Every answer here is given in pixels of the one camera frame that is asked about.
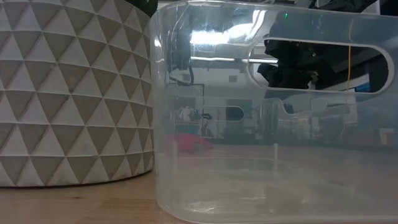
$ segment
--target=red object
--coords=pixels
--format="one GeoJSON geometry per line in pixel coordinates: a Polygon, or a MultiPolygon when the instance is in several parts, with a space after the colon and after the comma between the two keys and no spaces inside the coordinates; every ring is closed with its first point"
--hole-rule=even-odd
{"type": "Polygon", "coordinates": [[[200,144],[206,147],[207,149],[213,148],[213,145],[209,141],[194,134],[179,133],[176,135],[169,135],[168,139],[170,146],[173,141],[177,142],[179,151],[187,151],[187,152],[194,151],[196,144],[200,144]]]}

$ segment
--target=white plant pot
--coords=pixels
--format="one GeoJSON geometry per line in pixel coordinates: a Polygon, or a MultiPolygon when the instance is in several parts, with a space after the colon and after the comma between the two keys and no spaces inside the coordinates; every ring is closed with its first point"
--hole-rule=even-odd
{"type": "Polygon", "coordinates": [[[152,169],[148,21],[124,0],[0,0],[0,186],[152,169]]]}

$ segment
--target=transparent storage container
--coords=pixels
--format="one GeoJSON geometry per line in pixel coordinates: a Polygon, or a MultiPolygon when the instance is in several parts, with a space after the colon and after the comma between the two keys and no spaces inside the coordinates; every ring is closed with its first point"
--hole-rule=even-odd
{"type": "Polygon", "coordinates": [[[164,210],[197,223],[398,221],[397,18],[183,1],[150,23],[164,210]],[[377,93],[268,88],[249,62],[264,39],[369,46],[389,79],[377,93]],[[339,105],[320,106],[330,98],[339,105]]]}

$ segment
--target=wooden surface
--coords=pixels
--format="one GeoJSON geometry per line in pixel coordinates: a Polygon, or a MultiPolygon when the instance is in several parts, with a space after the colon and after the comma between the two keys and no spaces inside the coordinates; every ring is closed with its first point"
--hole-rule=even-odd
{"type": "Polygon", "coordinates": [[[0,189],[4,224],[187,224],[160,209],[154,173],[115,183],[0,189]]]}

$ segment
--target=cable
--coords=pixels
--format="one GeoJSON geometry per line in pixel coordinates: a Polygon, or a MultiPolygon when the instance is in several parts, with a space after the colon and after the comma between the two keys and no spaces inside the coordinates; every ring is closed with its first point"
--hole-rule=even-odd
{"type": "Polygon", "coordinates": [[[349,80],[351,79],[351,46],[348,47],[348,78],[347,78],[347,91],[349,89],[349,80]]]}

